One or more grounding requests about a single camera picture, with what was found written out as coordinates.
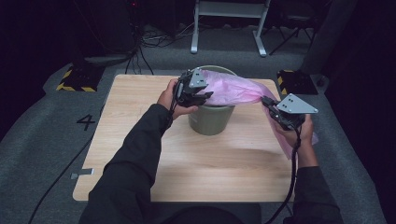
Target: wire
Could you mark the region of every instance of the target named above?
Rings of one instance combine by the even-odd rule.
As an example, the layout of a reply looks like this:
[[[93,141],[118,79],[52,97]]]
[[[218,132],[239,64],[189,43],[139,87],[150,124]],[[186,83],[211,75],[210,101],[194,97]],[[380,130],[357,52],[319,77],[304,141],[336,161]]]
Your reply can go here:
[[[142,55],[143,61],[145,61],[146,65],[148,66],[148,69],[151,71],[151,74],[154,75],[154,73],[152,72],[151,67],[149,66],[148,62],[145,59],[145,56],[143,55],[143,50],[142,50],[142,48],[140,46],[139,46],[139,49],[140,49],[140,54]]]
[[[106,104],[102,105],[102,108],[100,108],[100,112],[99,112],[99,117],[102,117],[102,113],[103,113],[103,109],[105,108]]]
[[[66,165],[66,167],[64,167],[64,169],[62,170],[62,172],[58,175],[58,177],[55,179],[55,181],[53,181],[53,183],[49,186],[49,188],[46,190],[46,192],[44,193],[44,195],[41,197],[40,201],[38,202],[38,204],[35,206],[35,210],[33,211],[32,215],[30,216],[29,219],[29,224],[32,223],[33,218],[35,218],[35,214],[37,213],[38,208],[40,207],[40,205],[43,203],[44,199],[47,197],[47,195],[50,193],[50,191],[52,190],[52,188],[55,186],[56,183],[58,183],[58,181],[61,179],[61,177],[64,175],[64,173],[66,173],[67,169],[69,169],[69,167],[73,164],[73,162],[78,158],[78,156],[82,153],[82,151],[84,151],[84,149],[87,147],[87,145],[91,142],[91,140],[93,139],[93,135],[90,137],[90,139],[85,143],[84,147],[81,148],[81,150],[78,152],[78,154]]]
[[[286,208],[289,211],[289,215],[292,217],[293,216],[293,212],[291,211],[291,208],[290,208],[289,204],[286,204]]]
[[[132,58],[132,70],[134,70],[134,58]]]
[[[131,62],[132,58],[133,58],[133,57],[131,57],[131,58],[129,59],[128,63],[126,64],[126,67],[125,67],[125,75],[126,75],[126,73],[128,72],[129,63]]]
[[[138,54],[136,54],[136,65],[139,68],[139,74],[142,75],[142,68],[140,68],[140,65],[139,65],[139,55]]]
[[[157,32],[155,32],[155,31],[146,31],[146,34],[148,34],[148,37],[143,37],[142,38],[142,45],[143,45],[143,47],[145,47],[145,48],[164,48],[164,47],[167,47],[167,46],[169,46],[169,45],[171,45],[171,44],[173,44],[173,43],[175,43],[176,41],[178,41],[178,40],[181,40],[182,38],[184,38],[184,37],[186,37],[186,36],[188,36],[188,35],[192,35],[193,33],[189,33],[189,34],[186,34],[186,35],[183,35],[183,33],[185,32],[185,31],[187,31],[191,26],[193,26],[194,25],[194,22],[192,22],[190,25],[188,25],[188,26],[186,26],[183,30],[181,30],[180,32],[178,32],[178,34],[176,35],[176,36],[181,36],[180,38],[172,38],[172,39],[169,39],[170,38],[170,36],[169,35],[156,35],[157,34]],[[154,40],[154,39],[157,39],[157,43],[156,44],[152,44],[152,43],[149,43],[148,42],[148,40]],[[164,44],[164,45],[161,45],[164,41],[170,41],[169,43],[167,43],[167,44]]]
[[[295,146],[293,147],[293,151],[291,153],[291,181],[290,181],[288,195],[286,196],[285,201],[279,206],[279,208],[277,208],[277,210],[275,211],[273,216],[267,222],[265,222],[265,224],[270,224],[277,218],[277,216],[280,214],[280,212],[283,210],[283,208],[285,208],[285,206],[288,204],[291,194],[293,193],[294,184],[296,181],[296,173],[297,173],[296,155],[297,155],[297,150],[301,144],[301,129],[302,129],[302,127],[300,127],[300,130],[298,130],[297,128],[294,128],[294,131],[297,134],[297,142],[296,142]]]
[[[125,57],[120,58],[120,59],[108,60],[108,61],[103,61],[103,62],[93,62],[93,61],[87,61],[87,62],[90,65],[95,66],[95,67],[107,67],[107,66],[112,66],[112,65],[126,62],[129,59],[131,59],[133,56],[134,56],[134,54],[129,54],[129,55],[126,55]]]
[[[177,85],[176,85],[176,87],[175,87],[175,90],[177,91],[178,90],[178,87],[180,86],[180,80],[177,82]],[[168,121],[168,125],[167,125],[167,129],[169,128],[169,127],[171,127],[171,125],[172,125],[172,120],[173,120],[173,114],[175,113],[175,109],[176,109],[176,107],[177,107],[177,101],[176,101],[176,97],[175,97],[175,95],[172,97],[172,103],[171,103],[171,106],[170,106],[170,108],[169,108],[169,113],[168,113],[168,118],[169,118],[169,121]]]

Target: metal stand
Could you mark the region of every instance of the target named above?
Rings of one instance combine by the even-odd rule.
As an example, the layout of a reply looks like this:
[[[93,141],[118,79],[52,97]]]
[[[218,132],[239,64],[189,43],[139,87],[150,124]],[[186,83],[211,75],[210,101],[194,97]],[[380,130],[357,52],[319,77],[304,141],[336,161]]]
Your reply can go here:
[[[267,16],[271,0],[265,0],[264,4],[244,4],[244,3],[224,3],[224,2],[206,2],[195,1],[194,10],[194,33],[192,35],[191,53],[198,52],[198,20],[199,16],[222,16],[222,17],[242,17],[242,18],[260,18],[259,28],[253,31],[253,37],[256,41],[257,48],[262,57],[267,55],[262,44],[261,34],[262,27]]]

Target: black equipment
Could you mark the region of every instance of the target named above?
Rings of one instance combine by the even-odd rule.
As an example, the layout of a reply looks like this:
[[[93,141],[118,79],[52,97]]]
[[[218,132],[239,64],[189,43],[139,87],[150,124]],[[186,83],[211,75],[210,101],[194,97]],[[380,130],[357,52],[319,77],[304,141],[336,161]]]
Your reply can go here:
[[[201,73],[201,69],[188,70],[178,79],[174,89],[174,97],[178,105],[189,107],[192,105],[203,105],[206,99],[210,98],[213,91],[198,94],[199,91],[207,87],[206,80]]]
[[[317,109],[293,94],[280,102],[263,96],[262,104],[269,109],[271,118],[286,131],[300,127],[305,121],[305,114],[318,113]]]

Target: hand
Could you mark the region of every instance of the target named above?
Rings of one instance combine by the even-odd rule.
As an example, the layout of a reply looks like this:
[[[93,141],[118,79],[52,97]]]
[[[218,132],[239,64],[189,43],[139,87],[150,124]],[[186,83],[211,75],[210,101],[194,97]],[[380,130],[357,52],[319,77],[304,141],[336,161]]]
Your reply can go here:
[[[295,131],[285,131],[282,127],[277,123],[276,131],[283,136],[285,136],[286,141],[291,147],[297,142],[297,133]],[[311,119],[311,115],[305,115],[305,122],[302,124],[301,129],[301,145],[302,146],[312,146],[312,135],[314,134],[314,124]]]
[[[294,147],[297,142],[297,133],[295,131],[285,131],[277,124],[276,131],[285,136],[286,141]],[[312,147],[312,135],[314,134],[314,124],[311,115],[305,115],[305,122],[301,129],[301,145],[298,148],[298,167],[318,166],[318,159]]]
[[[170,110],[172,100],[174,97],[173,89],[176,86],[176,84],[177,84],[176,78],[169,81],[168,87],[166,88],[166,90],[163,91],[163,93],[161,93],[157,104],[163,105],[163,106],[165,106],[166,109]],[[196,106],[196,105],[193,105],[193,106],[190,106],[187,108],[177,105],[175,108],[175,113],[173,114],[173,120],[177,119],[178,116],[180,116],[180,115],[190,114],[196,110],[198,110],[198,106]]]

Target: jacket sleeve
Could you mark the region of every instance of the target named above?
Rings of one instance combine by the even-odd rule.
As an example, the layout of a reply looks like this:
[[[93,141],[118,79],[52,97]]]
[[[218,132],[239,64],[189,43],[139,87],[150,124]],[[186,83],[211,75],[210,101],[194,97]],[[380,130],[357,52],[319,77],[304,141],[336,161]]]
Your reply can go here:
[[[171,120],[162,105],[148,109],[106,165],[79,223],[143,223],[161,155],[161,138]]]
[[[294,193],[294,215],[284,223],[344,223],[318,166],[298,170]]]

